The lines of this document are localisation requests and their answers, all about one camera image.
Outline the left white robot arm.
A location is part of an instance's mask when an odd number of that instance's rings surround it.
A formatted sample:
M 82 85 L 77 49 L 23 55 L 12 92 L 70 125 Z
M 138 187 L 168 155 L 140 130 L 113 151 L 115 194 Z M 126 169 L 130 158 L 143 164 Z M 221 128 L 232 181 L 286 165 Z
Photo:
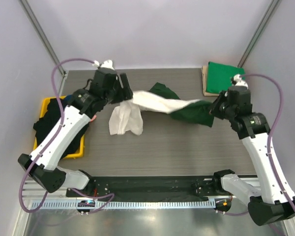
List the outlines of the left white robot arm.
M 21 154 L 18 163 L 41 187 L 53 193 L 61 187 L 76 188 L 83 196 L 94 192 L 90 175 L 81 171 L 61 169 L 60 158 L 76 135 L 96 113 L 107 104 L 132 99 L 127 75 L 109 68 L 99 68 L 90 80 L 88 89 L 76 90 L 67 106 L 62 108 L 60 119 L 43 142 L 31 154 Z

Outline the white and green raglan t-shirt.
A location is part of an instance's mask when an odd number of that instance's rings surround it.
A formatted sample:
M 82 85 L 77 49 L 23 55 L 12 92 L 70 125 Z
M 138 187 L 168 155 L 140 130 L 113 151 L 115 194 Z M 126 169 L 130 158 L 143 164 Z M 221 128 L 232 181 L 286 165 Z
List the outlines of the white and green raglan t-shirt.
M 139 136 L 143 132 L 142 111 L 168 114 L 172 119 L 212 127 L 214 117 L 209 114 L 211 102 L 193 99 L 181 100 L 162 83 L 155 83 L 149 91 L 134 91 L 132 98 L 119 103 L 109 119 L 110 135 L 127 131 Z

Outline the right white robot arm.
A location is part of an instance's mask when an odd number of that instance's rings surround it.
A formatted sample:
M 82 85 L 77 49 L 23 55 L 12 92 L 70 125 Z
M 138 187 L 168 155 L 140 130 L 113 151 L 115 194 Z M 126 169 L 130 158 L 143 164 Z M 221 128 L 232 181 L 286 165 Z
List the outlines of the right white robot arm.
M 276 156 L 270 160 L 274 150 L 267 144 L 270 128 L 265 116 L 252 112 L 251 93 L 245 86 L 232 86 L 222 91 L 211 106 L 211 114 L 227 119 L 238 138 L 247 149 L 260 188 L 243 181 L 232 170 L 213 174 L 212 189 L 216 194 L 229 192 L 247 205 L 252 220 L 258 226 L 282 221 L 295 216 L 295 194 L 287 183 L 281 190 L 271 164 L 277 163 Z

